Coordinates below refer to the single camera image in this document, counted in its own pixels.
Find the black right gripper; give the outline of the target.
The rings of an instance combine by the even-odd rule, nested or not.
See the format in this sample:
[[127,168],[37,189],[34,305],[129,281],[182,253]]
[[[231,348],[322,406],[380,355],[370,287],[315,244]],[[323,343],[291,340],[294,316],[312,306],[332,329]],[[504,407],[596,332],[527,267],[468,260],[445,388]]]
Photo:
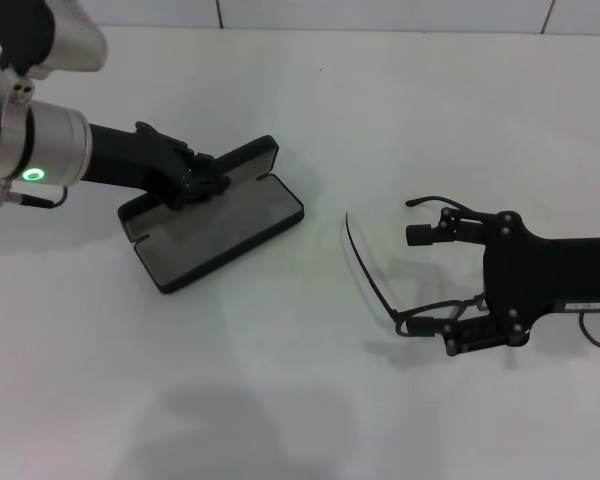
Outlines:
[[411,337],[442,337],[447,355],[523,346],[534,323],[553,313],[600,312],[600,237],[547,239],[515,212],[443,208],[437,225],[406,227],[409,246],[485,245],[483,283],[490,315],[466,320],[413,317]]

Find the black glasses case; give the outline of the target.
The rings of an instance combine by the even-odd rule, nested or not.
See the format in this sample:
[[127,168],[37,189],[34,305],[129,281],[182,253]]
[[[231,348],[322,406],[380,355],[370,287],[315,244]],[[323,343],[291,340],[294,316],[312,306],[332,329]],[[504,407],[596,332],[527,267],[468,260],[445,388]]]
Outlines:
[[279,145],[257,138],[216,162],[225,192],[177,212],[147,194],[118,208],[127,239],[158,291],[172,294],[298,224],[304,204],[273,173]]

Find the black thin-framed glasses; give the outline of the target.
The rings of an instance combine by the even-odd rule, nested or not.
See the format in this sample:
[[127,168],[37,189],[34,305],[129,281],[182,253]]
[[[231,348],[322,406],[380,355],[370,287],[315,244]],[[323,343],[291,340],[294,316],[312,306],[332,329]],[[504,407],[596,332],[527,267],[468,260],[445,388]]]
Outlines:
[[[442,197],[442,196],[425,196],[416,199],[407,200],[405,202],[405,206],[408,208],[413,208],[419,205],[422,205],[427,202],[441,202],[446,205],[445,208],[454,208],[454,209],[466,209],[475,211],[465,205],[460,204],[457,201]],[[490,222],[493,222],[495,216],[493,214],[490,215]],[[440,301],[436,303],[427,304],[421,307],[416,307],[409,310],[399,311],[393,308],[386,297],[383,295],[383,292],[378,287],[375,282],[371,272],[365,265],[361,254],[354,242],[353,235],[351,232],[351,228],[349,224],[345,225],[346,234],[348,240],[350,242],[350,246],[352,252],[361,268],[364,277],[366,278],[369,286],[372,291],[375,293],[377,299],[381,303],[382,307],[388,314],[389,318],[393,322],[394,329],[397,335],[405,338],[420,338],[420,337],[411,337],[407,333],[407,321],[413,317],[434,317],[439,319],[449,318],[452,320],[466,320],[469,318],[479,317],[483,315],[489,314],[491,316],[488,302],[486,300],[486,294],[481,293],[470,299],[465,300],[446,300]]]

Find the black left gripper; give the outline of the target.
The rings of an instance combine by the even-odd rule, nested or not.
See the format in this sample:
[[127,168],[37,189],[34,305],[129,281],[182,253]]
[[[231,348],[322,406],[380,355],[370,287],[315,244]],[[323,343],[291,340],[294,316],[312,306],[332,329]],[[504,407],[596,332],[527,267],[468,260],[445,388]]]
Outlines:
[[229,187],[229,177],[215,173],[212,155],[146,123],[135,127],[125,132],[90,126],[92,147],[84,181],[142,190],[173,209],[208,202]]

